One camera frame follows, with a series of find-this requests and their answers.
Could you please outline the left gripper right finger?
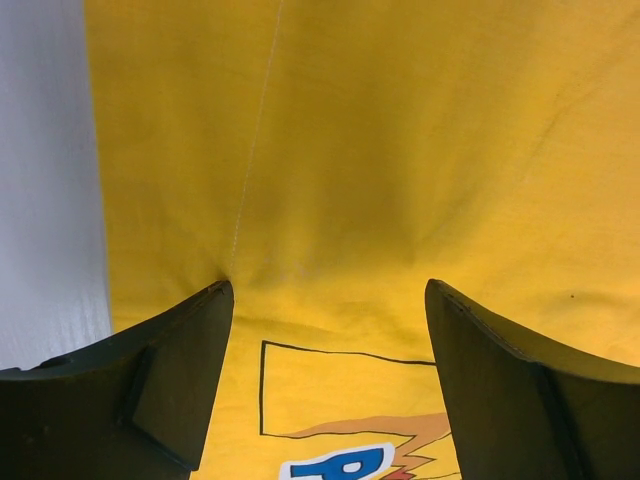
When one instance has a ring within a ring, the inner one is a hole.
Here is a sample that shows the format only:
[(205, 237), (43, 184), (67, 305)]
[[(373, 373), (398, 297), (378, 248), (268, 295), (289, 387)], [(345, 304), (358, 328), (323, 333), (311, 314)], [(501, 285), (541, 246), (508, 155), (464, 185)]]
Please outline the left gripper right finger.
[(636, 479), (639, 369), (500, 316), (441, 280), (429, 337), (465, 479)]

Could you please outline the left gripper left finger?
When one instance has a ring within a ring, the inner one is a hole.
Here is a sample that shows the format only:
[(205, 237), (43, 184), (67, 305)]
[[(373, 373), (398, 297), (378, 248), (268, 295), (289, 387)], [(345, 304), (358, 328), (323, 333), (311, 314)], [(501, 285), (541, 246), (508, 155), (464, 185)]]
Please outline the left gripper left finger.
[(5, 479), (187, 479), (200, 467), (234, 308), (218, 281), (31, 369), (1, 373)]

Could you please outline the yellow cartoon placemat cloth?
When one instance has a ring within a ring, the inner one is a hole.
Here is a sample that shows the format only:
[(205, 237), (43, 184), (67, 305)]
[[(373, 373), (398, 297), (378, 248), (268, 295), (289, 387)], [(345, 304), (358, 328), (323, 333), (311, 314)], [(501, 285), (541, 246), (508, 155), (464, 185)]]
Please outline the yellow cartoon placemat cloth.
[(389, 443), (456, 479), (440, 279), (639, 360), (635, 1), (89, 1), (114, 324), (219, 279), (200, 479)]

